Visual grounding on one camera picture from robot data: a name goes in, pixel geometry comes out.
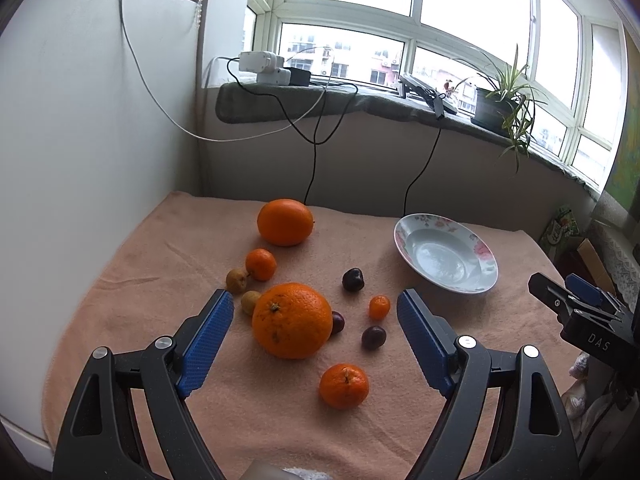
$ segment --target electrical cord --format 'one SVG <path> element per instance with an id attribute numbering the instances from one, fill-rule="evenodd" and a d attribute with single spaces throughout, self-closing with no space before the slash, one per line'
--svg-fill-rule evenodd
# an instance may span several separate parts
<path id="1" fill-rule="evenodd" d="M 342 122 L 342 119 L 344 118 L 345 114 L 347 113 L 347 109 L 349 108 L 349 105 L 353 102 L 353 100 L 355 99 L 356 95 L 358 94 L 358 86 L 355 85 L 354 83 L 334 83 L 334 84 L 332 84 L 332 86 L 353 86 L 355 88 L 355 92 L 351 95 L 351 98 L 349 99 L 349 101 L 347 102 L 346 106 L 344 107 L 344 110 L 342 112 L 342 115 L 340 116 L 340 119 L 338 120 L 338 123 L 335 125 L 334 129 L 331 131 L 331 133 L 326 138 L 326 140 L 324 140 L 322 142 L 322 144 L 327 142 L 333 136 L 333 134 L 336 132 L 336 130 L 340 126 L 340 123 Z M 314 141 L 314 165 L 313 165 L 313 170 L 311 172 L 311 180 L 309 181 L 309 185 L 306 188 L 305 199 L 304 199 L 304 202 L 303 202 L 305 205 L 306 205 L 306 200 L 309 197 L 309 192 L 311 191 L 311 186 L 313 185 L 314 180 L 316 178 L 316 163 L 318 161 L 318 146 L 320 145 L 320 143 L 316 142 L 316 134 L 318 133 L 318 127 L 320 126 L 320 121 L 322 119 L 322 114 L 324 113 L 324 106 L 325 105 L 326 105 L 326 97 L 324 98 L 324 102 L 322 102 L 322 108 L 320 110 L 320 115 L 318 116 L 318 122 L 316 123 L 316 127 L 314 129 L 314 138 L 313 138 L 313 141 Z"/>
<path id="2" fill-rule="evenodd" d="M 231 64 L 231 61 L 234 61 L 236 59 L 231 59 L 229 61 L 227 61 L 226 63 L 226 70 L 229 72 L 229 74 L 231 75 L 231 77 L 233 79 L 236 80 L 236 83 L 238 83 L 238 86 L 244 90 L 245 92 L 254 95 L 254 96 L 260 96 L 260 97 L 273 97 L 274 99 L 276 99 L 276 101 L 278 102 L 278 104 L 280 105 L 280 110 L 282 110 L 282 113 L 284 115 L 284 117 L 286 118 L 287 121 L 289 121 L 289 125 L 300 135 L 300 137 L 302 137 L 306 142 L 308 142 L 309 144 L 315 145 L 315 146 L 322 146 L 323 144 L 325 144 L 326 142 L 328 142 L 331 137 L 333 137 L 334 133 L 337 131 L 337 129 L 340 127 L 340 124 L 342 123 L 342 119 L 344 118 L 344 116 L 347 113 L 347 110 L 349 108 L 349 105 L 353 102 L 353 100 L 355 99 L 356 95 L 358 94 L 358 86 L 354 83 L 341 83 L 342 85 L 350 85 L 353 86 L 355 88 L 355 92 L 353 94 L 351 94 L 351 98 L 349 99 L 349 101 L 347 101 L 347 104 L 344 107 L 344 110 L 342 111 L 342 114 L 340 115 L 340 119 L 338 120 L 338 123 L 335 125 L 335 128 L 332 130 L 332 132 L 328 135 L 328 137 L 325 140 L 322 140 L 321 142 L 315 142 L 314 140 L 311 140 L 309 138 L 307 138 L 307 136 L 302 133 L 300 131 L 300 129 L 294 124 L 294 122 L 291 120 L 291 118 L 289 117 L 289 115 L 287 114 L 287 111 L 285 110 L 284 104 L 282 104 L 282 101 L 280 100 L 280 98 L 276 95 L 276 94 L 271 94 L 268 92 L 255 92 L 253 90 L 248 89 L 245 85 L 243 85 L 240 80 L 236 77 L 236 75 L 231 72 L 231 69 L 229 68 L 229 65 Z"/>
<path id="3" fill-rule="evenodd" d="M 609 413 L 609 410 L 613 407 L 615 403 L 616 403 L 615 399 L 611 399 L 611 402 L 607 405 L 605 410 L 594 421 L 593 426 L 589 430 L 589 433 L 587 433 L 587 438 L 584 439 L 584 444 L 582 444 L 582 449 L 580 450 L 580 454 L 578 455 L 578 462 L 580 462 L 580 460 L 582 459 L 582 456 L 584 455 L 584 452 L 587 450 L 587 444 L 589 443 L 589 439 L 591 438 L 593 431 L 598 427 L 598 424 L 602 422 L 602 419 L 605 417 L 605 415 L 607 415 L 607 413 Z"/>
<path id="4" fill-rule="evenodd" d="M 131 41 L 129 39 L 129 34 L 127 33 L 127 27 L 125 25 L 124 22 L 124 12 L 123 12 L 123 0 L 118 0 L 118 11 L 120 13 L 120 27 L 122 28 L 122 33 L 124 35 L 124 38 L 127 42 L 127 46 L 129 47 L 129 50 L 131 52 L 131 56 L 133 57 L 133 61 L 136 65 L 136 69 L 138 70 L 138 75 L 140 76 L 140 80 L 142 81 L 142 84 L 145 87 L 146 92 L 149 94 L 149 96 L 151 97 L 151 99 L 153 100 L 153 102 L 156 104 L 156 106 L 160 109 L 160 111 L 164 114 L 164 116 L 174 125 L 176 126 L 179 130 L 183 131 L 184 133 L 190 135 L 191 137 L 194 137 L 198 140 L 205 140 L 207 142 L 238 142 L 240 140 L 252 140 L 252 139 L 258 139 L 259 137 L 265 137 L 268 135 L 272 135 L 272 134 L 277 134 L 279 132 L 282 132 L 284 130 L 287 130 L 288 128 L 291 127 L 291 123 L 287 124 L 287 126 L 285 126 L 284 128 L 280 128 L 277 130 L 273 130 L 272 132 L 265 132 L 263 134 L 258 134 L 255 136 L 251 136 L 251 137 L 241 137 L 239 139 L 209 139 L 208 137 L 201 137 L 198 136 L 196 134 L 194 134 L 193 132 L 190 132 L 189 130 L 183 128 L 182 126 L 180 126 L 180 124 L 178 124 L 176 121 L 174 121 L 174 119 L 167 113 L 167 111 L 162 108 L 162 105 L 158 102 L 158 99 L 156 99 L 156 96 L 153 94 L 153 92 L 151 91 L 151 88 L 149 88 L 148 83 L 146 82 L 145 76 L 142 73 L 142 69 L 140 68 L 140 63 L 138 62 L 138 56 L 136 56 L 136 53 L 133 49 L 133 46 L 131 44 Z M 229 57 L 219 57 L 216 59 L 235 59 L 238 60 L 238 58 L 229 58 Z M 314 103 L 314 105 L 309 108 L 308 111 L 306 111 L 306 113 L 302 114 L 299 118 L 297 118 L 295 121 L 293 121 L 293 123 L 297 123 L 300 119 L 306 117 L 307 115 L 309 115 L 313 109 L 318 105 L 318 103 L 320 102 L 320 99 L 322 99 L 322 95 L 318 98 L 318 100 Z"/>
<path id="5" fill-rule="evenodd" d="M 436 145 L 438 143 L 438 140 L 440 139 L 440 134 L 442 133 L 442 127 L 440 127 L 438 129 L 438 135 L 436 136 L 436 140 L 433 143 L 433 147 L 431 149 L 431 153 L 429 154 L 429 158 L 427 159 L 427 163 L 424 165 L 424 168 L 422 168 L 422 171 L 420 173 L 418 173 L 418 176 L 415 177 L 413 179 L 413 181 L 411 182 L 411 184 L 409 184 L 409 186 L 406 188 L 406 192 L 404 194 L 404 206 L 402 207 L 402 217 L 404 218 L 406 216 L 406 199 L 409 196 L 409 190 L 411 189 L 411 187 L 416 183 L 416 181 L 422 176 L 422 174 L 424 173 L 424 171 L 427 169 L 427 166 L 429 165 L 429 163 L 431 162 L 431 157 L 433 156 L 433 153 L 436 151 Z"/>
<path id="6" fill-rule="evenodd" d="M 309 198 L 309 192 L 311 191 L 311 186 L 314 183 L 316 178 L 316 163 L 318 162 L 318 144 L 316 143 L 316 135 L 318 134 L 318 127 L 320 126 L 320 121 L 322 120 L 322 114 L 324 113 L 324 106 L 326 105 L 326 94 L 324 95 L 324 100 L 322 101 L 322 108 L 320 108 L 320 115 L 318 115 L 318 120 L 316 121 L 316 127 L 314 128 L 314 166 L 311 170 L 311 180 L 309 181 L 309 185 L 306 187 L 305 199 L 303 200 L 303 204 L 306 205 L 306 199 Z"/>

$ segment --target metal screw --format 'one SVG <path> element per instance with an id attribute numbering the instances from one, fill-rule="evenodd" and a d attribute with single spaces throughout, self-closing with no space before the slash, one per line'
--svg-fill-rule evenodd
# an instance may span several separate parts
<path id="1" fill-rule="evenodd" d="M 464 348 L 473 348 L 476 346 L 476 340 L 469 335 L 463 335 L 458 338 L 458 343 Z"/>
<path id="2" fill-rule="evenodd" d="M 526 355 L 527 357 L 531 357 L 532 359 L 540 355 L 540 352 L 538 352 L 538 349 L 533 345 L 525 346 L 522 351 L 524 352 L 524 355 Z"/>
<path id="3" fill-rule="evenodd" d="M 105 355 L 108 354 L 108 352 L 109 351 L 106 349 L 106 347 L 98 346 L 98 348 L 94 350 L 92 356 L 94 356 L 94 359 L 102 359 Z"/>
<path id="4" fill-rule="evenodd" d="M 164 348 L 169 348 L 173 341 L 171 341 L 170 337 L 164 336 L 156 339 L 156 348 L 163 350 Z"/>

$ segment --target pink blanket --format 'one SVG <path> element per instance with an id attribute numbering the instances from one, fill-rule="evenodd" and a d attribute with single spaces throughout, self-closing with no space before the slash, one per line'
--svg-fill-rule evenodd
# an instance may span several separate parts
<path id="1" fill-rule="evenodd" d="M 500 277 L 480 296 L 441 290 L 413 272 L 398 254 L 392 218 L 312 208 L 310 238 L 298 247 L 274 248 L 257 233 L 262 204 L 171 193 L 135 229 L 80 304 L 60 340 L 44 390 L 44 429 L 55 446 L 67 403 L 92 350 L 114 352 L 146 347 L 172 334 L 204 306 L 225 275 L 256 247 L 273 251 L 275 277 L 252 283 L 266 290 L 281 282 L 306 283 L 325 295 L 346 318 L 344 331 L 313 357 L 285 361 L 266 354 L 252 338 L 250 320 L 239 309 L 204 386 L 188 406 L 213 457 L 230 480 L 255 458 L 273 465 L 316 469 L 335 479 L 402 479 L 424 447 L 444 400 L 426 384 L 395 309 L 382 322 L 386 344 L 360 349 L 360 335 L 372 322 L 369 299 L 386 294 L 395 302 L 415 287 L 432 312 L 458 333 L 473 335 L 488 348 L 517 351 L 536 345 L 565 391 L 576 351 L 559 337 L 555 315 L 527 291 L 534 272 L 558 282 L 560 276 L 524 232 L 470 226 L 494 252 Z M 345 270 L 360 267 L 366 286 L 357 295 L 342 290 Z M 359 408 L 336 412 L 318 396 L 324 370 L 351 362 L 367 372 L 370 394 Z M 144 397 L 135 392 L 138 421 L 154 470 L 170 476 L 162 458 Z M 478 469 L 491 430 L 497 392 L 485 403 L 481 426 L 463 470 Z"/>

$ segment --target plant pot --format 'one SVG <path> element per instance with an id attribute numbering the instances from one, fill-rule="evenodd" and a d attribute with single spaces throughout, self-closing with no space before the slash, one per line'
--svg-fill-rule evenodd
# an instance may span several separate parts
<path id="1" fill-rule="evenodd" d="M 504 119 L 513 114 L 513 108 L 508 101 L 496 101 L 496 96 L 487 98 L 490 90 L 477 88 L 476 114 L 471 118 L 471 122 L 476 126 L 481 126 L 494 134 L 509 137 L 506 130 L 502 129 Z"/>

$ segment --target floral plate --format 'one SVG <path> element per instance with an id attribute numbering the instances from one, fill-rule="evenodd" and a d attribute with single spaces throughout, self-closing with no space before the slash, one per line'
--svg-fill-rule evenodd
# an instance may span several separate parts
<path id="1" fill-rule="evenodd" d="M 394 228 L 396 247 L 422 277 L 460 294 L 486 292 L 498 280 L 489 247 L 469 229 L 437 215 L 413 214 Z"/>

